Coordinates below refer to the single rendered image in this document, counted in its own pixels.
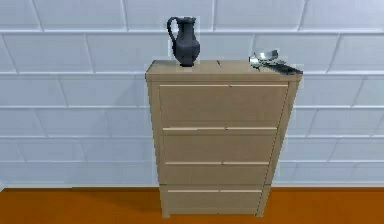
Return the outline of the beige wooden chest of drawers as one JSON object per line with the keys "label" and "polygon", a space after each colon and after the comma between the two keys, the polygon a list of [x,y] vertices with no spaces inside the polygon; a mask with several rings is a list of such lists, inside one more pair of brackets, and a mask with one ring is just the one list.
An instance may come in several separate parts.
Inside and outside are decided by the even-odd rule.
{"label": "beige wooden chest of drawers", "polygon": [[302,72],[243,60],[145,73],[162,215],[263,215]]}

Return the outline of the dark grey jug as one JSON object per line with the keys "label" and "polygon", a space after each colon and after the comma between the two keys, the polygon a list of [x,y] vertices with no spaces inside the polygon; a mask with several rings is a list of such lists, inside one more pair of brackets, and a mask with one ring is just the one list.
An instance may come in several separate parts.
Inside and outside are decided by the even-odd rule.
{"label": "dark grey jug", "polygon": [[[172,22],[178,26],[177,36],[173,35]],[[167,21],[167,31],[172,41],[172,52],[181,67],[193,67],[200,54],[200,43],[196,39],[194,25],[195,17],[170,17]]]}

